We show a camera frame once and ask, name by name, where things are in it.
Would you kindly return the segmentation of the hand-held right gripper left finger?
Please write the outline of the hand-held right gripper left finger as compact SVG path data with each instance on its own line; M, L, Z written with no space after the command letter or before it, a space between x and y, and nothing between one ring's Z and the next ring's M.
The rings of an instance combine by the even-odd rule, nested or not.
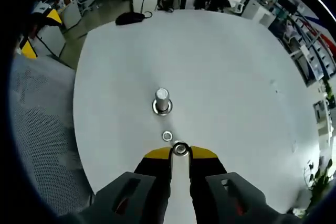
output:
M135 171L125 172L99 190L81 212L60 223L163 223L171 193L172 149L145 154Z

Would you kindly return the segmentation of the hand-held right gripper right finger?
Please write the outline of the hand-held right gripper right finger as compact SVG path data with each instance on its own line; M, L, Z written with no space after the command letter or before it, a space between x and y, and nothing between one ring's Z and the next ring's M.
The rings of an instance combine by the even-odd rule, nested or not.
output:
M271 208L264 193L236 172L227 172L218 156L189 148L190 195L197 223L301 223Z

